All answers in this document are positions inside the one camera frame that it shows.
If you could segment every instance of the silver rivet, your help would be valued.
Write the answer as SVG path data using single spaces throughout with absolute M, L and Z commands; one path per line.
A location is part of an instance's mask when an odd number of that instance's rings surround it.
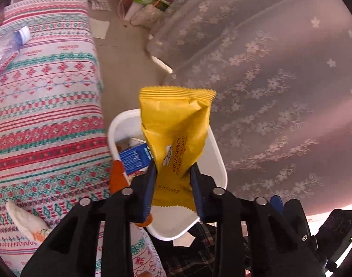
M 89 205 L 90 202 L 91 202 L 91 200 L 89 198 L 83 198 L 80 200 L 80 205 L 86 206 L 86 205 Z
M 133 193 L 132 188 L 124 188 L 124 189 L 122 190 L 122 194 L 123 194 L 124 196 L 129 196 L 129 195 L 131 195 L 132 193 Z
M 255 199 L 255 201 L 259 204 L 259 205 L 266 205 L 268 203 L 267 199 L 264 197 L 258 197 Z
M 214 188 L 213 189 L 214 194 L 216 195 L 223 195 L 225 193 L 225 190 L 223 188 Z

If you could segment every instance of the tile floor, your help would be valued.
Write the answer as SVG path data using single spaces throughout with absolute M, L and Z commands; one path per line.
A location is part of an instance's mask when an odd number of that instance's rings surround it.
M 94 38 L 104 84 L 105 130 L 122 111 L 138 108 L 140 88 L 161 85 L 167 75 L 145 50 L 149 30 L 122 21 L 116 13 L 119 0 L 110 1 L 112 11 L 89 10 L 90 17 L 110 21 L 105 40 Z

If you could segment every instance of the yellow wrapper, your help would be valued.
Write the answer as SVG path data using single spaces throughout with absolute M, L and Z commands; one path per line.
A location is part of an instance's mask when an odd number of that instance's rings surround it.
M 153 205 L 196 210 L 189 169 L 203 150 L 215 94 L 174 86 L 140 90 L 142 130 L 158 170 Z

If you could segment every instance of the embroidered floral curtain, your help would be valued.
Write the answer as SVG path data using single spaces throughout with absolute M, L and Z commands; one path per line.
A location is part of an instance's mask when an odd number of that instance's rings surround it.
M 217 91 L 211 126 L 228 189 L 352 204 L 352 15 L 342 0 L 176 0 L 148 51 L 165 84 Z

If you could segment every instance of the clear plastic bottle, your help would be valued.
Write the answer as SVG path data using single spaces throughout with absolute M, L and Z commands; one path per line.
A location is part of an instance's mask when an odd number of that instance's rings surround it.
M 0 37 L 0 75 L 5 67 L 18 55 L 23 44 L 30 39 L 27 26 L 15 32 L 8 32 Z

